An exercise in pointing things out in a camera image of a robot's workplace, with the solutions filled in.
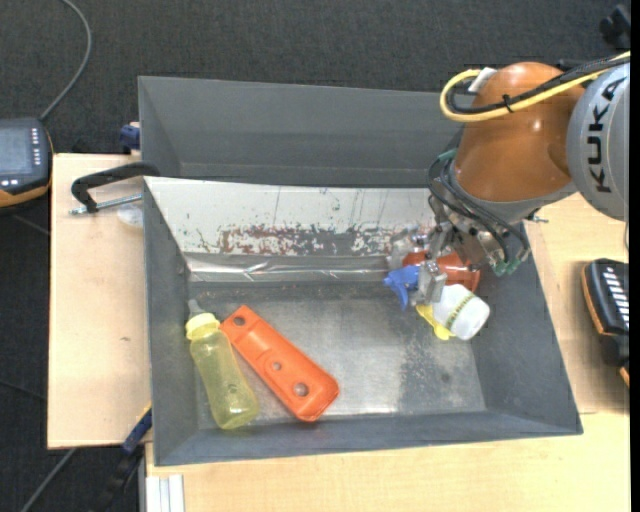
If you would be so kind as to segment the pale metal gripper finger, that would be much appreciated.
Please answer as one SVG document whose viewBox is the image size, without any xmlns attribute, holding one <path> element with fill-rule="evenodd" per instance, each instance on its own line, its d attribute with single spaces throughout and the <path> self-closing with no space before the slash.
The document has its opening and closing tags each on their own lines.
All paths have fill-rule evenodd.
<svg viewBox="0 0 640 512">
<path fill-rule="evenodd" d="M 416 289 L 411 294 L 411 303 L 430 304 L 438 300 L 438 264 L 426 260 L 416 266 Z"/>
<path fill-rule="evenodd" d="M 438 275 L 426 274 L 422 283 L 422 294 L 426 304 L 437 303 L 441 300 L 444 286 L 446 285 L 447 274 Z"/>
</svg>

